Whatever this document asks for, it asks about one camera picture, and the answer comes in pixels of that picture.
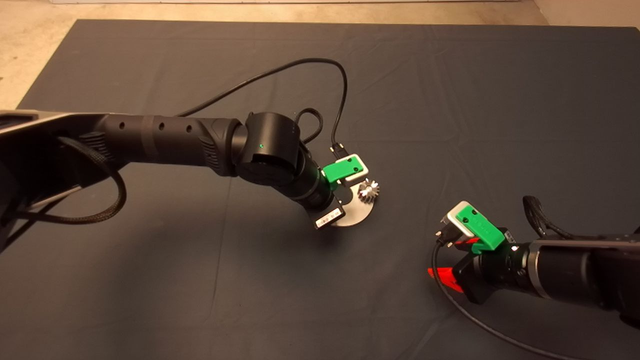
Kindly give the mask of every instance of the green plastic part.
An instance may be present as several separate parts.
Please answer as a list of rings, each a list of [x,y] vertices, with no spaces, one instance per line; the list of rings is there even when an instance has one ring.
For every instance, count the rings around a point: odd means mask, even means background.
[[[351,156],[322,168],[324,176],[329,181],[331,191],[338,188],[338,180],[357,174],[362,170],[364,170],[364,167],[355,156]]]
[[[498,230],[497,227],[471,205],[456,214],[456,218],[478,237],[479,241],[471,245],[471,251],[474,254],[480,254],[482,251],[495,250],[495,248],[504,241],[502,231]]]

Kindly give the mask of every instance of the black cable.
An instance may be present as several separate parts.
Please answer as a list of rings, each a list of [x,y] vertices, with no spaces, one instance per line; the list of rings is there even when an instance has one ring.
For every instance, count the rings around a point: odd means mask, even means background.
[[[453,306],[456,307],[456,309],[458,309],[462,315],[464,315],[465,317],[467,317],[469,320],[471,320],[472,323],[476,324],[477,326],[479,326],[480,328],[482,328],[482,330],[485,330],[487,332],[489,332],[491,335],[495,336],[496,338],[506,341],[510,344],[512,344],[513,346],[519,347],[522,350],[526,350],[528,352],[532,352],[533,354],[536,355],[540,355],[540,356],[544,356],[544,357],[548,357],[550,359],[557,359],[557,360],[583,360],[579,357],[571,357],[571,356],[564,356],[564,355],[560,355],[560,354],[556,354],[553,352],[549,352],[546,350],[542,350],[540,348],[537,347],[533,347],[531,345],[522,343],[514,338],[511,338],[503,333],[501,333],[500,331],[494,329],[493,327],[490,327],[489,325],[486,325],[485,323],[483,323],[482,321],[480,321],[480,319],[474,317],[473,315],[471,315],[464,307],[462,307],[462,305],[460,305],[448,292],[447,289],[445,288],[444,284],[442,284],[442,280],[440,279],[440,274],[438,274],[438,253],[440,252],[440,249],[445,245],[445,242],[442,240],[438,240],[438,242],[436,242],[435,247],[433,248],[433,252],[431,254],[431,268],[433,269],[433,278],[435,279],[436,283],[438,284],[438,287],[440,288],[440,290],[442,290],[442,293],[445,295],[445,297],[447,297],[447,299],[449,300],[449,302],[451,302],[451,304],[453,304]]]
[[[527,216],[527,220],[529,220],[529,223],[534,228],[534,230],[536,230],[538,235],[540,235],[540,233],[538,232],[538,228],[541,228],[540,224],[543,224],[547,229],[553,230],[564,239],[573,239],[575,237],[575,235],[561,229],[559,226],[551,222],[549,218],[547,218],[545,212],[542,210],[542,203],[537,197],[527,195],[522,198],[522,204],[525,208],[525,215]]]
[[[306,108],[302,111],[300,111],[297,115],[296,115],[296,119],[294,120],[296,124],[300,123],[300,117],[304,114],[311,114],[313,116],[316,117],[316,119],[318,120],[318,127],[317,129],[309,136],[307,136],[304,140],[302,140],[302,143],[304,144],[308,144],[310,143],[313,139],[317,138],[318,135],[320,135],[320,133],[322,132],[322,128],[324,125],[324,121],[322,119],[322,115],[320,114],[320,111],[317,111],[314,108]]]
[[[342,74],[342,99],[340,100],[340,107],[338,108],[338,114],[335,117],[335,122],[333,123],[333,129],[331,130],[331,143],[332,145],[336,145],[337,142],[335,141],[335,132],[338,129],[338,123],[340,122],[340,117],[342,116],[342,110],[344,109],[344,103],[347,101],[347,72],[344,70],[344,67],[337,61],[332,60],[332,59],[325,59],[325,58],[304,58],[304,59],[299,59],[299,60],[295,60],[292,61],[290,63],[286,63],[284,65],[281,65],[279,67],[273,68],[271,70],[265,71],[262,74],[258,74],[252,78],[249,78],[247,80],[244,80],[242,83],[232,87],[231,89],[224,91],[214,97],[212,97],[209,100],[206,100],[205,102],[196,105],[188,110],[185,110],[179,114],[177,114],[177,117],[187,117],[190,115],[193,115],[194,113],[197,113],[198,111],[205,109],[211,105],[213,105],[214,103],[220,101],[221,99],[224,99],[225,97],[233,94],[234,92],[242,89],[243,87],[249,85],[250,83],[253,83],[254,81],[258,81],[262,78],[266,78],[267,76],[276,74],[277,72],[286,70],[290,67],[294,67],[297,65],[301,65],[301,64],[306,64],[306,63],[325,63],[325,64],[330,64],[333,65],[335,67],[337,67],[340,70],[340,73]]]
[[[49,210],[55,207],[55,205],[58,205],[64,199],[66,199],[66,197],[63,197],[62,199],[54,200],[46,204],[45,206],[42,207],[42,209],[38,210],[38,214],[46,214]],[[9,235],[9,237],[7,237],[6,241],[4,242],[4,248],[5,249],[8,248],[9,245],[15,242],[15,240],[18,240],[18,238],[21,237],[24,233],[26,233],[27,230],[29,230],[31,226],[33,226],[33,224],[35,223],[36,223],[36,220],[28,220],[22,226],[20,226],[16,231],[14,231],[11,235]]]
[[[34,221],[44,221],[44,222],[54,222],[57,224],[94,224],[96,222],[105,221],[114,215],[116,215],[124,203],[127,200],[127,189],[124,185],[124,180],[120,177],[120,174],[113,170],[109,165],[107,158],[105,158],[101,153],[93,150],[91,147],[86,146],[85,144],[78,142],[76,140],[70,138],[59,137],[58,140],[65,144],[66,146],[72,148],[73,150],[81,153],[86,156],[91,162],[96,164],[100,169],[102,169],[107,175],[109,175],[118,186],[118,198],[116,201],[110,205],[110,207],[105,210],[90,215],[87,217],[59,217],[56,215],[47,215],[45,213],[32,213],[29,211],[16,211],[14,213],[7,214],[8,217],[12,218],[23,218],[27,220]]]

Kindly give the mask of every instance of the concrete floor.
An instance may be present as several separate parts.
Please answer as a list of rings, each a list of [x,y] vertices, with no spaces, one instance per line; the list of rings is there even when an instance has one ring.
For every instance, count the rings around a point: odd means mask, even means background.
[[[0,22],[0,109],[13,109],[18,105],[76,19],[640,26],[638,0],[585,1],[590,6],[578,4],[584,2],[560,0],[536,0],[537,4],[534,0],[521,0],[410,4],[72,5],[54,5],[46,0],[0,0],[3,15]]]

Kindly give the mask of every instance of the dark gray cloth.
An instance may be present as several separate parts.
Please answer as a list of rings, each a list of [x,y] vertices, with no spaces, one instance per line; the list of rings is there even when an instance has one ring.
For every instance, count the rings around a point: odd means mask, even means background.
[[[531,241],[526,194],[577,233],[640,225],[635,28],[80,20],[20,107],[171,115],[310,56],[349,74],[338,139],[382,188],[364,223],[318,232],[270,188],[127,165],[115,218],[37,224],[0,256],[0,358],[537,359],[446,302],[426,275],[433,233],[464,199]],[[335,69],[304,65],[200,115],[312,106],[330,127],[340,89]],[[321,165],[328,139],[310,145]],[[91,213],[114,192],[105,181],[54,213]],[[465,307],[547,350],[640,350],[615,313],[505,291]]]

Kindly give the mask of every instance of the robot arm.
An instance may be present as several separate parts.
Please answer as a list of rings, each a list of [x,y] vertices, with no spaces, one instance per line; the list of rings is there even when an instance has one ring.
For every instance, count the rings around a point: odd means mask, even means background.
[[[545,299],[616,310],[640,329],[640,234],[546,236],[516,243],[478,210],[461,202],[445,217],[438,235],[467,255],[452,268],[438,268],[445,285],[483,304],[499,289]]]
[[[203,166],[219,176],[271,186],[305,208],[317,229],[346,214],[342,205],[347,202],[333,194],[340,180],[362,181],[367,173],[356,155],[347,159],[355,165],[345,168],[339,160],[320,169],[301,142],[297,123],[277,113],[251,113],[242,124],[237,119],[4,111],[2,214],[43,206],[108,178],[59,137],[93,149],[114,170],[129,162]],[[4,216],[2,228],[9,222]]]

